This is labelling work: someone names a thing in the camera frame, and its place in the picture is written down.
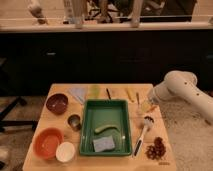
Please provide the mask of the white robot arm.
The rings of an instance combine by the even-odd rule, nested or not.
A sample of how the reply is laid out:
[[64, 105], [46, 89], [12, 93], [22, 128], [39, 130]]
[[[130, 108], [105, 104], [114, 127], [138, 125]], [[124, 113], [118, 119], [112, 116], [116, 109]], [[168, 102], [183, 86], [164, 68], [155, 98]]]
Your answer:
[[150, 89], [145, 100], [138, 106], [138, 114], [151, 111], [155, 105], [173, 98], [180, 98], [191, 104], [213, 125], [213, 97], [197, 87], [197, 76], [188, 71], [168, 72], [161, 83]]

